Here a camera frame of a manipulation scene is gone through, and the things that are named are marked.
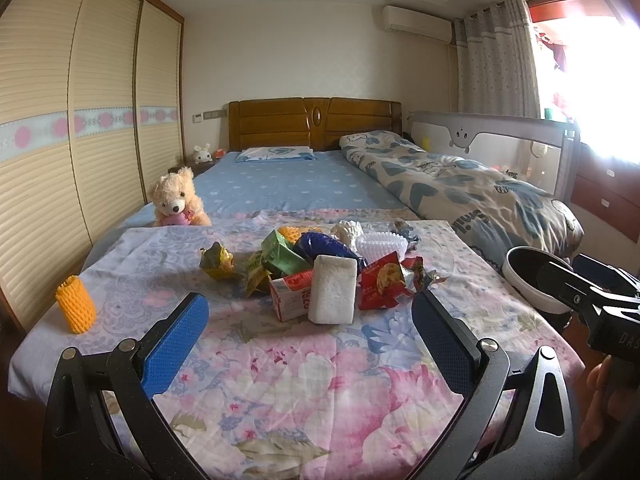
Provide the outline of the right hand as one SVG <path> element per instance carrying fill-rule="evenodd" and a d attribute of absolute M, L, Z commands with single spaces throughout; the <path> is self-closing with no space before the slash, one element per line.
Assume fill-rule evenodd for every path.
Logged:
<path fill-rule="evenodd" d="M 608 416 L 621 422 L 634 404 L 634 397 L 638 390 L 618 388 L 611 394 L 606 394 L 612 364 L 612 356 L 607 356 L 587 377 L 587 387 L 592 391 L 592 398 L 578 432 L 578 442 L 581 448 L 588 448 L 590 444 L 602 436 L 605 419 Z"/>

